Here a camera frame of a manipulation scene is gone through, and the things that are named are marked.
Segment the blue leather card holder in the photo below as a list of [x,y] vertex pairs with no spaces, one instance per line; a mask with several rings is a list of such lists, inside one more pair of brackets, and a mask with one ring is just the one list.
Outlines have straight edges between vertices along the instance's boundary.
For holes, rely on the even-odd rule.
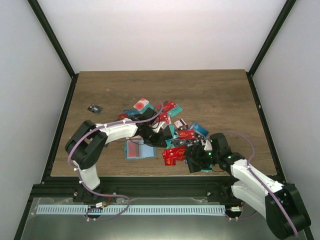
[[[134,159],[127,159],[127,141],[133,141],[138,142],[139,144],[139,157]],[[124,157],[126,161],[133,161],[133,160],[140,160],[140,159],[147,159],[147,158],[153,158],[157,156],[157,150],[155,147],[148,146],[144,144],[143,140],[127,140],[124,144],[123,151],[124,151]]]

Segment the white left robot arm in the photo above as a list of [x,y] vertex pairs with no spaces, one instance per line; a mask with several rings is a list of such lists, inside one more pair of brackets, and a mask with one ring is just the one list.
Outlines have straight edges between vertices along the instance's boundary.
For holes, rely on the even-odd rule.
[[86,120],[69,139],[65,145],[65,151],[68,153],[67,162],[77,172],[79,183],[85,188],[84,195],[89,201],[97,202],[102,196],[96,163],[103,148],[110,142],[140,136],[143,144],[149,147],[167,146],[166,139],[171,131],[165,128],[160,130],[160,125],[157,129],[151,127],[163,108],[164,105],[161,104],[158,113],[149,109],[133,118],[100,125]]

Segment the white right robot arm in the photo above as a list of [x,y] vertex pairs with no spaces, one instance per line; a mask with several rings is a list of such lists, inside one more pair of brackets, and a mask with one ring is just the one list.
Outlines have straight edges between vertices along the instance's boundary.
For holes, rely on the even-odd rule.
[[311,225],[302,197],[294,184],[280,183],[257,170],[250,159],[233,152],[223,133],[212,134],[186,146],[190,172],[209,171],[214,165],[237,179],[222,188],[223,198],[249,204],[262,215],[271,232],[284,240]]

